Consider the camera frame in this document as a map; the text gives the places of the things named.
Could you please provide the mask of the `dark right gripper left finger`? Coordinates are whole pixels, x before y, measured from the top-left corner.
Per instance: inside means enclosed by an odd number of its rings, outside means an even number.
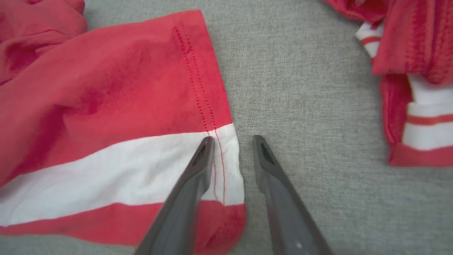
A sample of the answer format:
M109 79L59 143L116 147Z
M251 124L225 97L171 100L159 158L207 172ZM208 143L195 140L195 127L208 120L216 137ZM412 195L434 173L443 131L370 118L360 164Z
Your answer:
M194 254L200 201L210 187L214 149L213 137L202 139L137 247L136 255Z

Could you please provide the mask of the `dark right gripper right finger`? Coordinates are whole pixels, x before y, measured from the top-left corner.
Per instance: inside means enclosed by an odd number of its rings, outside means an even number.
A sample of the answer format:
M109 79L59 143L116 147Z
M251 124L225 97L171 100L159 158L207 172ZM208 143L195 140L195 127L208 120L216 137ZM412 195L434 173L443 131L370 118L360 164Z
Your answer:
M256 183L265 195L275 255L331 255L326 239L264 137L253 137Z

